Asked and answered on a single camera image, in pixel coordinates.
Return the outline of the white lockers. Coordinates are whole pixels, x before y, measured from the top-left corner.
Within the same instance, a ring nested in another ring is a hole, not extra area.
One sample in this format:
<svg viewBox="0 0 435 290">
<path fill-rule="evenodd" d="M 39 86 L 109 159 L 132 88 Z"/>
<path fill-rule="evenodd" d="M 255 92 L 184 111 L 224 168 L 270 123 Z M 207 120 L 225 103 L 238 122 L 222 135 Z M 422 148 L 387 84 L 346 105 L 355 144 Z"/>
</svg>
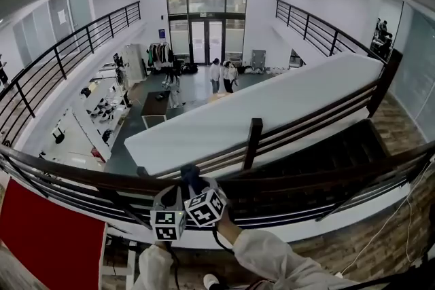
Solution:
<svg viewBox="0 0 435 290">
<path fill-rule="evenodd" d="M 134 84 L 145 79 L 143 59 L 139 44 L 130 44 L 122 48 L 120 56 L 124 63 L 127 80 Z"/>
</svg>

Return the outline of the black metal balcony railing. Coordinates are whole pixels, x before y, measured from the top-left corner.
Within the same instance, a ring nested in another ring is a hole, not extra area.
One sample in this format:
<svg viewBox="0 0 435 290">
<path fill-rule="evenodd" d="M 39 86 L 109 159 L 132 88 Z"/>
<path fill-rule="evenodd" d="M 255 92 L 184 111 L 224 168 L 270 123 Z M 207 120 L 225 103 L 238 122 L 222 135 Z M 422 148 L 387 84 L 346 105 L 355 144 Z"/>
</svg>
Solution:
<svg viewBox="0 0 435 290">
<path fill-rule="evenodd" d="M 276 0 L 275 17 L 326 57 L 350 52 L 387 64 L 384 58 L 336 26 L 286 1 Z"/>
<path fill-rule="evenodd" d="M 0 91 L 0 144 L 13 147 L 62 81 L 96 50 L 141 19 L 140 2 L 112 11 L 56 42 Z"/>
</svg>

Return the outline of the red covered table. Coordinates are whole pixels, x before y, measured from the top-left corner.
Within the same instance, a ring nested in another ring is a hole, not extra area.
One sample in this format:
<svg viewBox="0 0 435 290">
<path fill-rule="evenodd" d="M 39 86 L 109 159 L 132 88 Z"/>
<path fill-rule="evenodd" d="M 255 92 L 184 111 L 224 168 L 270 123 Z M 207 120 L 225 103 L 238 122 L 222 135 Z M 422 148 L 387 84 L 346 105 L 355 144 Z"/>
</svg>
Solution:
<svg viewBox="0 0 435 290">
<path fill-rule="evenodd" d="M 104 265 L 106 237 L 104 221 L 8 181 L 0 241 L 49 290 L 101 290 L 103 275 L 132 276 L 130 265 Z"/>
</svg>

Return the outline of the dark wooden railing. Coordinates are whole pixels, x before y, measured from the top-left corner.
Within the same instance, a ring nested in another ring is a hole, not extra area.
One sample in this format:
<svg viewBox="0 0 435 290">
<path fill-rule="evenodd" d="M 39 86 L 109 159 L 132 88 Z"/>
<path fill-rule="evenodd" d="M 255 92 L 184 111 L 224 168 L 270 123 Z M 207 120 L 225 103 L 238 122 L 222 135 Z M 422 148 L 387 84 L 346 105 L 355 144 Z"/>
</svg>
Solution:
<svg viewBox="0 0 435 290">
<path fill-rule="evenodd" d="M 277 178 L 222 179 L 237 223 L 277 227 L 323 219 L 383 197 L 414 179 L 435 154 L 435 141 L 354 167 Z M 153 197 L 172 179 L 123 176 L 49 162 L 0 145 L 0 167 L 45 195 L 89 213 L 147 225 Z"/>
</svg>

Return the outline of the dark brown counter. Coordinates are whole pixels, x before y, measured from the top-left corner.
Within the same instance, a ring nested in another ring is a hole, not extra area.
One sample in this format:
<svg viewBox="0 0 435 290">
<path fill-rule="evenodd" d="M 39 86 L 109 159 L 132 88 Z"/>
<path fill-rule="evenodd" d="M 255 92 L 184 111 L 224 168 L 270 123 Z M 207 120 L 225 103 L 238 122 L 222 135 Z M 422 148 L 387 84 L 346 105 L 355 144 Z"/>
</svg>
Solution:
<svg viewBox="0 0 435 290">
<path fill-rule="evenodd" d="M 141 110 L 145 128 L 149 129 L 167 120 L 169 91 L 149 92 Z"/>
</svg>

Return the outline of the person's white shoe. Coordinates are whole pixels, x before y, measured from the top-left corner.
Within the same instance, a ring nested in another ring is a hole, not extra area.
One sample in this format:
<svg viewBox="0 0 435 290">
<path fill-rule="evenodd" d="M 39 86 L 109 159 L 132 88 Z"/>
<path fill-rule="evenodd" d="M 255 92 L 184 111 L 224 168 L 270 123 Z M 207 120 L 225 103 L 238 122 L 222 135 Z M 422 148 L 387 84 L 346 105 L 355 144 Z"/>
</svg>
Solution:
<svg viewBox="0 0 435 290">
<path fill-rule="evenodd" d="M 221 290 L 219 279 L 213 274 L 206 274 L 203 277 L 203 284 L 206 290 Z"/>
</svg>

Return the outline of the person's right forearm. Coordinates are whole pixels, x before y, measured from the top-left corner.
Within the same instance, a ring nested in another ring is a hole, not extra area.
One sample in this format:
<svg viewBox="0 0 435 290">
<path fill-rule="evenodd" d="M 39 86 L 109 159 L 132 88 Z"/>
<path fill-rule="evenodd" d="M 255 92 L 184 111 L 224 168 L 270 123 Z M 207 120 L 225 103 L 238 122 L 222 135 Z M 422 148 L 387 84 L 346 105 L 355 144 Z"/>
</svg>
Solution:
<svg viewBox="0 0 435 290">
<path fill-rule="evenodd" d="M 298 255 L 271 232 L 240 228 L 227 213 L 217 230 L 232 245 L 238 263 L 261 278 L 246 290 L 341 290 L 357 285 Z"/>
</svg>

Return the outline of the grey metal cabinet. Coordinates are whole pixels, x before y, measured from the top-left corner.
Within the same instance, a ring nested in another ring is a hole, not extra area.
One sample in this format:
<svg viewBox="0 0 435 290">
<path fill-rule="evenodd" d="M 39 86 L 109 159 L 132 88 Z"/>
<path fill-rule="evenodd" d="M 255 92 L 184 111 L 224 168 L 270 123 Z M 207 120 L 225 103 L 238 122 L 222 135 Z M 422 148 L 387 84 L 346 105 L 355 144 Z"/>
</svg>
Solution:
<svg viewBox="0 0 435 290">
<path fill-rule="evenodd" d="M 252 50 L 251 56 L 251 67 L 252 69 L 260 69 L 264 70 L 265 68 L 265 60 L 266 60 L 266 51 L 265 50 Z"/>
</svg>

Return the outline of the person's left forearm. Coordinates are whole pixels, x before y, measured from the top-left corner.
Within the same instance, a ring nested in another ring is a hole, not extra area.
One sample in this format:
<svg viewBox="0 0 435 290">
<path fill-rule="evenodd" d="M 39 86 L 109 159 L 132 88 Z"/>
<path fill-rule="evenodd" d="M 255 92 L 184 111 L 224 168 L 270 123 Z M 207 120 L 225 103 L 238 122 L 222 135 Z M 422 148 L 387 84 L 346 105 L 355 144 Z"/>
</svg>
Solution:
<svg viewBox="0 0 435 290">
<path fill-rule="evenodd" d="M 169 290 L 173 257 L 163 242 L 155 242 L 139 256 L 139 277 L 132 290 Z"/>
</svg>

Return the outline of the dark blue cloth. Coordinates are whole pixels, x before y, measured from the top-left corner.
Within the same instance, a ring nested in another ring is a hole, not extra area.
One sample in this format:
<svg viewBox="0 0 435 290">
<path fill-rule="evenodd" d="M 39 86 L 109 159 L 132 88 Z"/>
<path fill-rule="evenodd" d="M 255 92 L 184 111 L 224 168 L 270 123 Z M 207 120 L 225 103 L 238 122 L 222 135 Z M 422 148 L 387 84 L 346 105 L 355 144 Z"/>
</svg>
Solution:
<svg viewBox="0 0 435 290">
<path fill-rule="evenodd" d="M 200 176 L 200 168 L 194 164 L 185 164 L 180 168 L 181 180 L 187 186 L 190 197 L 195 197 L 208 190 L 210 184 Z"/>
</svg>

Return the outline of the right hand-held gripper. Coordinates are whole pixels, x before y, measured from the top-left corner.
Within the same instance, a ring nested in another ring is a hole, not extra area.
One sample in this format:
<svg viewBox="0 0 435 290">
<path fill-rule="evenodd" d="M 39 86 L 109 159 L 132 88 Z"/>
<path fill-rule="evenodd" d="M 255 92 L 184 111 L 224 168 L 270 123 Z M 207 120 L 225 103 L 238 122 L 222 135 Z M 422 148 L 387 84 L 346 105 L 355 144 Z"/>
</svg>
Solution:
<svg viewBox="0 0 435 290">
<path fill-rule="evenodd" d="M 226 208 L 226 197 L 221 195 L 220 186 L 214 178 L 204 178 L 203 193 L 184 202 L 189 217 L 198 227 L 216 223 Z"/>
</svg>

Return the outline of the round wooden table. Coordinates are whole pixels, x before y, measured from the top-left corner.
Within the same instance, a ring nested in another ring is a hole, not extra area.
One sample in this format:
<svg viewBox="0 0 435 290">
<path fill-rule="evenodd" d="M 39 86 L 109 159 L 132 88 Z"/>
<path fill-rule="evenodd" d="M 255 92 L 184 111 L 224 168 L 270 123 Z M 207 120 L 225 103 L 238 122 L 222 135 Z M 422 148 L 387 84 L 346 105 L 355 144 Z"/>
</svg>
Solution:
<svg viewBox="0 0 435 290">
<path fill-rule="evenodd" d="M 231 96 L 231 95 L 232 95 L 232 93 L 229 93 L 229 92 L 219 92 L 216 94 L 212 94 L 211 97 L 209 98 L 208 102 L 212 103 L 214 101 L 220 100 L 221 98 L 224 98 L 226 96 Z"/>
</svg>

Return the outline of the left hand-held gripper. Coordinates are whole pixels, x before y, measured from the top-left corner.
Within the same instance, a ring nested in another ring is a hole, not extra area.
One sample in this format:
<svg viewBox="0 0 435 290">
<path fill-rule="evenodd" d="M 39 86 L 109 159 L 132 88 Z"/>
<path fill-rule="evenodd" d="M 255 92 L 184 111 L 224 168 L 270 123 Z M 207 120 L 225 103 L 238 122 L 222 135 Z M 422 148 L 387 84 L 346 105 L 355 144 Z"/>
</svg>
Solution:
<svg viewBox="0 0 435 290">
<path fill-rule="evenodd" d="M 181 239 L 186 226 L 183 190 L 179 185 L 166 187 L 153 201 L 150 222 L 157 241 L 177 241 Z"/>
</svg>

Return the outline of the dark wooden staircase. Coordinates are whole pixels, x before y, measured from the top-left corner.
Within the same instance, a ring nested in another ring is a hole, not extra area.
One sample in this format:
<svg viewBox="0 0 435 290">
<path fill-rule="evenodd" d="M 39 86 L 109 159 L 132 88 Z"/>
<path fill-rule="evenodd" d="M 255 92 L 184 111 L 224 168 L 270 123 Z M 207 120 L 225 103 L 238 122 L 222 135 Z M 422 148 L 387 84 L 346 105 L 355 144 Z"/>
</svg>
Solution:
<svg viewBox="0 0 435 290">
<path fill-rule="evenodd" d="M 371 120 L 362 120 L 305 149 L 241 172 L 237 178 L 263 179 L 320 173 L 369 164 L 389 156 Z"/>
</svg>

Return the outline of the glass entrance doors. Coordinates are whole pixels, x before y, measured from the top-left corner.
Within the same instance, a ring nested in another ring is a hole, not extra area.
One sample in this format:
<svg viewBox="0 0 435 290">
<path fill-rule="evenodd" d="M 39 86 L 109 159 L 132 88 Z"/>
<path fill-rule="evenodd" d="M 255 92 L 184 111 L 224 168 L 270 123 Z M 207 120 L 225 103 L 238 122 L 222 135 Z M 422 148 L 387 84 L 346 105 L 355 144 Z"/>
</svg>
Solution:
<svg viewBox="0 0 435 290">
<path fill-rule="evenodd" d="M 247 0 L 167 0 L 174 54 L 197 65 L 243 58 Z"/>
</svg>

